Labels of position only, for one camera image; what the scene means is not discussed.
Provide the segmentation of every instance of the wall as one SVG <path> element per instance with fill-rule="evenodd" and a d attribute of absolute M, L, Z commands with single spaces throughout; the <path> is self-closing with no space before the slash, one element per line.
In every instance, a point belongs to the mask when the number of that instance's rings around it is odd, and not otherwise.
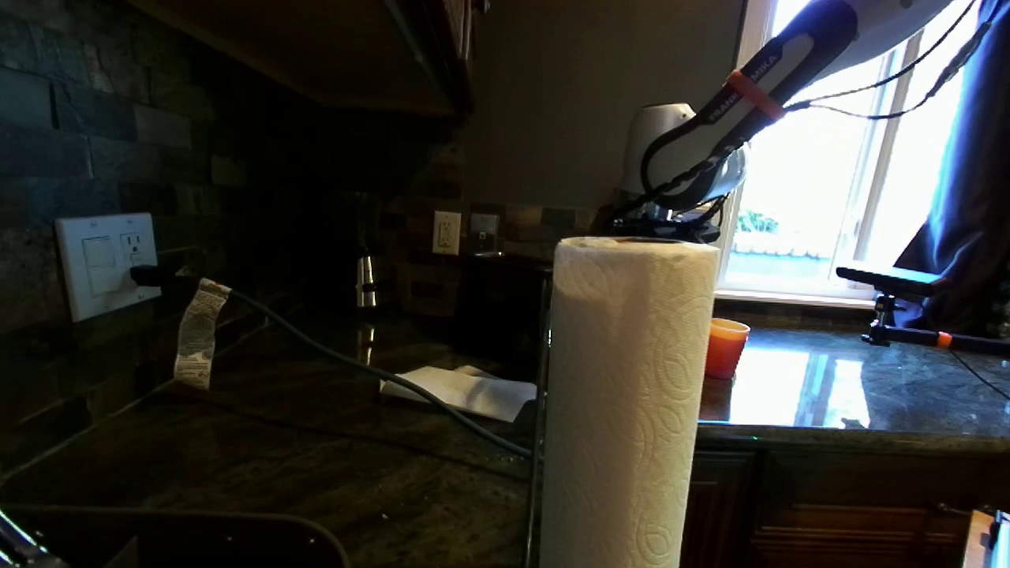
<path fill-rule="evenodd" d="M 736 62 L 743 14 L 744 0 L 497 2 L 476 36 L 466 195 L 583 228 L 621 181 L 634 110 L 702 107 Z"/>
<path fill-rule="evenodd" d="M 162 263 L 341 313 L 364 212 L 449 133 L 315 107 L 120 0 L 0 0 L 0 473 L 170 377 L 188 298 L 74 324 L 53 218 L 152 212 Z"/>

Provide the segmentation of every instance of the paper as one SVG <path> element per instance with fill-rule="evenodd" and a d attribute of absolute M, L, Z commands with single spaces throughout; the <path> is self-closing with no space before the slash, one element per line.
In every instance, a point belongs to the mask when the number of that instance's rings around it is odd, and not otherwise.
<path fill-rule="evenodd" d="M 181 319 L 181 345 L 176 345 L 176 363 L 175 379 L 212 391 L 212 368 L 216 368 L 216 333 L 219 333 L 219 317 L 232 298 L 232 288 L 203 277 L 183 319 Z"/>
<path fill-rule="evenodd" d="M 680 565 L 716 256 L 698 243 L 560 243 L 539 565 Z"/>
<path fill-rule="evenodd" d="M 427 388 L 431 396 L 435 396 L 449 407 L 479 412 L 490 420 L 501 420 L 501 422 L 514 422 L 514 415 L 525 409 L 525 404 L 537 397 L 533 383 L 511 383 L 511 379 L 488 377 L 476 366 L 459 366 L 459 368 L 419 366 L 419 368 L 400 372 L 400 379 Z M 378 391 L 424 400 L 419 396 L 415 396 L 411 388 L 396 385 L 396 383 L 378 383 Z"/>

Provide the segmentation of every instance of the sink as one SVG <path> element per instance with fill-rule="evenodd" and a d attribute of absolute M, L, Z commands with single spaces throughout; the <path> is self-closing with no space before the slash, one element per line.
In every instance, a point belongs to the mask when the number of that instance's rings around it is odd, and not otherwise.
<path fill-rule="evenodd" d="M 318 523 L 284 513 L 3 506 L 70 568 L 351 565 Z"/>

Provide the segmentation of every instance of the granite countertop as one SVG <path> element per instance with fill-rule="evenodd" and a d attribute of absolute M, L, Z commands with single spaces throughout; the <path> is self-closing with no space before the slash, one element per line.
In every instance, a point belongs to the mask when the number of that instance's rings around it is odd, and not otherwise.
<path fill-rule="evenodd" d="M 341 324 L 313 337 L 358 354 Z M 417 324 L 381 322 L 375 366 L 459 366 Z M 707 385 L 698 446 L 833 443 L 1006 450 L 1010 368 L 996 358 L 859 333 L 755 328 L 734 385 Z M 529 446 L 533 420 L 490 422 Z M 216 361 L 209 396 L 169 385 L 3 481 L 0 506 L 298 513 L 354 565 L 525 565 L 532 460 L 444 412 L 378 397 L 284 328 Z"/>

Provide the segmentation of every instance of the outlet cover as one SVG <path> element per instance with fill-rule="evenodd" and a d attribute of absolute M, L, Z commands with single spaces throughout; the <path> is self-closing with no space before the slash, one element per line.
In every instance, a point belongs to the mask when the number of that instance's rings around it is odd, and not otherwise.
<path fill-rule="evenodd" d="M 58 218 L 58 243 L 74 322 L 162 298 L 131 277 L 157 265 L 152 214 Z"/>

